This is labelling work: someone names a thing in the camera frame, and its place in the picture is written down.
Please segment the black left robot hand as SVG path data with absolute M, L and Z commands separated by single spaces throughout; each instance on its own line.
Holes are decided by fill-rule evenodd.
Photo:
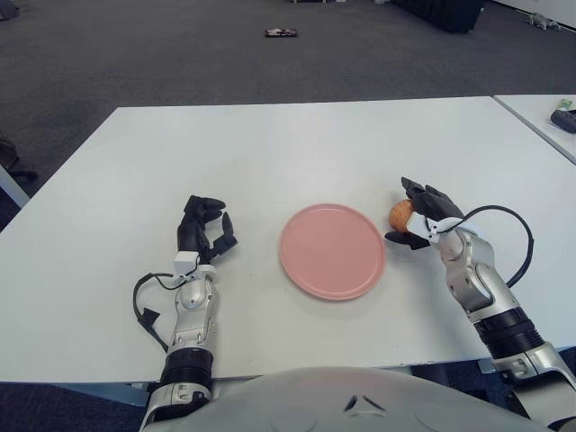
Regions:
M 184 207 L 184 216 L 177 228 L 177 250 L 197 252 L 199 263 L 209 265 L 238 244 L 226 203 L 214 198 L 191 195 Z M 212 243 L 208 240 L 206 224 L 221 219 L 222 235 Z

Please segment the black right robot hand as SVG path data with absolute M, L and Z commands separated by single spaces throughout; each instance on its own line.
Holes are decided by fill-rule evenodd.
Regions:
M 411 250 L 419 250 L 430 246 L 426 238 L 421 238 L 408 231 L 407 223 L 413 212 L 427 218 L 425 225 L 429 227 L 431 221 L 441 221 L 445 218 L 462 218 L 464 214 L 445 194 L 436 188 L 423 186 L 407 177 L 400 179 L 407 199 L 396 203 L 388 215 L 391 231 L 384 235 L 390 242 L 409 246 Z

